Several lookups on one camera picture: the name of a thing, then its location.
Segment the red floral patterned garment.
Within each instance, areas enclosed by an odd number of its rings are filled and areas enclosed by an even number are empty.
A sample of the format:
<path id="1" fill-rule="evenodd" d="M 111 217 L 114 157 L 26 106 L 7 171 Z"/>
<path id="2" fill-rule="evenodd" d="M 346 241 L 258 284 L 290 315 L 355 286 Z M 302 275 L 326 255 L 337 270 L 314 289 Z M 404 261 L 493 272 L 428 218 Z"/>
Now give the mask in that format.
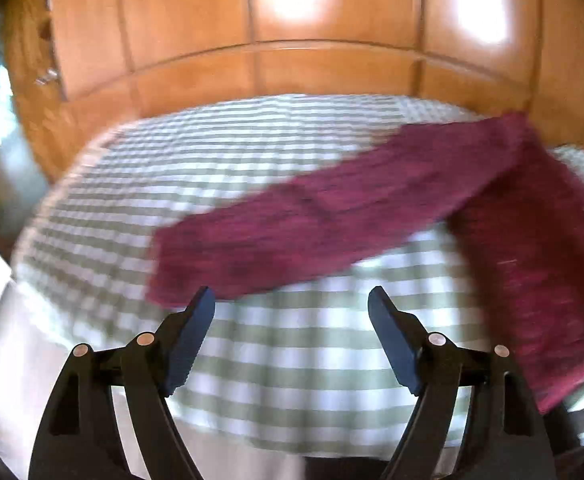
<path id="1" fill-rule="evenodd" d="M 493 341 L 547 411 L 584 379 L 584 182 L 518 113 L 406 125 L 338 164 L 158 229 L 147 300 L 173 308 L 346 270 L 446 222 Z"/>

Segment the green white checkered bedsheet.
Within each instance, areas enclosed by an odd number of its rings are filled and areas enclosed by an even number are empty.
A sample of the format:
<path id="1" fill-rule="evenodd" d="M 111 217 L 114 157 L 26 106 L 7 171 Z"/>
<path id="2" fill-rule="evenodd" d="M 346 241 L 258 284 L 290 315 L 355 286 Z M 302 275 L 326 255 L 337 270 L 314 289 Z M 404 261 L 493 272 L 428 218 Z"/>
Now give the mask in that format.
<path id="1" fill-rule="evenodd" d="M 542 411 L 580 403 L 584 150 L 520 113 L 290 94 L 143 119 L 88 146 L 13 265 L 96 349 L 209 287 L 173 406 L 263 450 L 392 453 L 416 400 L 368 318 L 378 286 L 460 346 L 508 347 Z"/>

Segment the wooden panelled wardrobe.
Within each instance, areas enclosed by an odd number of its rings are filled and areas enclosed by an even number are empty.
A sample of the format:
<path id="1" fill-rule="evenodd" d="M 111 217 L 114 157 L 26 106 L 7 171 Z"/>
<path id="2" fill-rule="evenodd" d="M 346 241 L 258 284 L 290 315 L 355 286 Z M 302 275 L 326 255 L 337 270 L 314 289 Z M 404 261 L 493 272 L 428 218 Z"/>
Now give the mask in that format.
<path id="1" fill-rule="evenodd" d="M 523 110 L 584 146 L 584 0 L 8 0 L 4 48 L 49 180 L 121 122 L 264 94 Z"/>

